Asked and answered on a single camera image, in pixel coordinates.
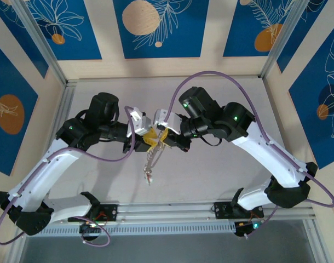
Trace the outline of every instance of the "tan circle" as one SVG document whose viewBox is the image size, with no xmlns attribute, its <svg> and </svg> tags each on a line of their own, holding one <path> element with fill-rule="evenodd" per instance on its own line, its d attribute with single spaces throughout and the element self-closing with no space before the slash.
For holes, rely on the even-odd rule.
<svg viewBox="0 0 334 263">
<path fill-rule="evenodd" d="M 14 95 L 4 95 L 0 98 L 0 104 L 9 109 L 17 107 L 16 110 L 13 111 L 13 114 L 8 113 L 7 111 L 0 114 L 0 127 L 6 133 L 11 135 L 19 133 L 25 120 L 25 110 L 22 102 Z"/>
<path fill-rule="evenodd" d="M 251 2 L 252 2 L 252 0 L 240 0 L 241 5 L 248 5 Z"/>
<path fill-rule="evenodd" d="M 135 0 L 124 9 L 122 20 L 125 28 L 136 36 L 154 32 L 160 25 L 160 16 L 148 1 Z"/>
<path fill-rule="evenodd" d="M 318 115 L 318 118 L 320 118 L 323 121 L 329 115 L 329 108 L 325 104 L 321 104 L 316 110 L 316 114 Z"/>
<path fill-rule="evenodd" d="M 162 47 L 162 42 L 157 41 L 157 42 L 155 43 L 155 47 L 157 47 L 157 48 Z"/>
<path fill-rule="evenodd" d="M 255 48 L 257 51 L 259 52 L 267 52 L 270 51 L 273 47 L 273 44 L 277 38 L 277 36 L 279 35 L 279 32 L 282 28 L 282 24 L 275 24 L 273 26 L 271 26 L 270 28 L 266 28 L 264 30 L 262 30 L 261 33 L 259 33 L 256 37 L 255 40 Z M 272 31 L 276 29 L 276 33 L 275 35 L 273 35 L 274 37 L 274 41 L 272 40 Z"/>
<path fill-rule="evenodd" d="M 1 0 L 3 3 L 7 4 L 7 5 L 11 5 L 10 0 Z"/>
<path fill-rule="evenodd" d="M 55 42 L 55 44 L 62 45 L 65 44 L 65 38 L 60 34 L 53 34 L 51 39 Z"/>
</svg>

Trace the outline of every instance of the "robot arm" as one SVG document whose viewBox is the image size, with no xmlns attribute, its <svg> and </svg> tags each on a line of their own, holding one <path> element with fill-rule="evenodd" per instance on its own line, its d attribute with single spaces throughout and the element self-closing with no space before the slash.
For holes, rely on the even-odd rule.
<svg viewBox="0 0 334 263">
<path fill-rule="evenodd" d="M 142 136 L 151 127 L 151 121 L 137 108 L 130 111 L 136 133 L 135 151 L 147 151 Z M 118 98 L 99 93 L 92 98 L 88 110 L 67 120 L 56 133 L 48 151 L 21 183 L 9 192 L 0 192 L 0 208 L 3 210 L 17 197 L 8 210 L 10 219 L 28 235 L 41 232 L 47 224 L 74 216 L 97 216 L 100 202 L 88 192 L 62 199 L 49 199 L 48 193 L 64 171 L 83 153 L 101 140 L 119 141 L 127 152 L 131 144 L 132 131 L 129 125 L 118 122 Z M 32 180 L 20 193 L 26 181 Z"/>
<path fill-rule="evenodd" d="M 238 190 L 232 202 L 233 218 L 239 215 L 246 218 L 249 211 L 268 203 L 291 208 L 307 199 L 310 190 L 307 184 L 309 179 L 302 172 L 314 176 L 316 164 L 306 164 L 297 160 L 270 136 L 270 142 L 267 143 L 255 117 L 244 106 L 230 102 L 220 107 L 201 87 L 193 87 L 184 92 L 179 102 L 190 118 L 171 113 L 165 122 L 163 120 L 167 110 L 158 110 L 155 114 L 154 123 L 158 127 L 163 126 L 171 130 L 164 143 L 188 151 L 191 140 L 203 139 L 203 135 L 213 134 L 220 140 L 225 139 L 244 149 L 272 174 L 262 185 L 248 190 Z M 299 169 L 280 155 L 271 144 L 287 154 Z"/>
</svg>

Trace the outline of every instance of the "ventilation grille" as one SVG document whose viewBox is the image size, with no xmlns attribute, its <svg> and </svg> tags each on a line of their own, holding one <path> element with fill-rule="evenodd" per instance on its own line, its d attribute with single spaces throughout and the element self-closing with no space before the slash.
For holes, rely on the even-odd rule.
<svg viewBox="0 0 334 263">
<path fill-rule="evenodd" d="M 112 236 L 134 235 L 176 235 L 176 234 L 200 234 L 200 233 L 234 233 L 233 222 L 216 223 L 185 223 L 185 224 L 141 224 L 141 225 L 108 225 L 105 229 Z M 100 233 L 99 228 L 94 228 L 91 234 Z M 35 237 L 60 237 L 79 236 L 79 225 L 50 225 Z"/>
</svg>

